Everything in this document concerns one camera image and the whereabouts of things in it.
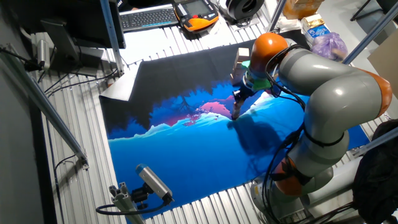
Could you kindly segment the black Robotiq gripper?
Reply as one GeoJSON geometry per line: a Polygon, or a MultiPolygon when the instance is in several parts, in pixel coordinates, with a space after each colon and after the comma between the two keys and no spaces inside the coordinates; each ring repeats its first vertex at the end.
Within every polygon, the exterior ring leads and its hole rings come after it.
{"type": "Polygon", "coordinates": [[[237,102],[240,102],[240,106],[242,107],[244,104],[244,101],[247,98],[252,97],[254,94],[255,94],[255,92],[252,91],[250,88],[248,88],[246,85],[240,84],[239,89],[233,91],[233,96],[234,96],[234,100],[235,100],[235,102],[233,104],[233,108],[236,109],[238,107],[237,102]]]}

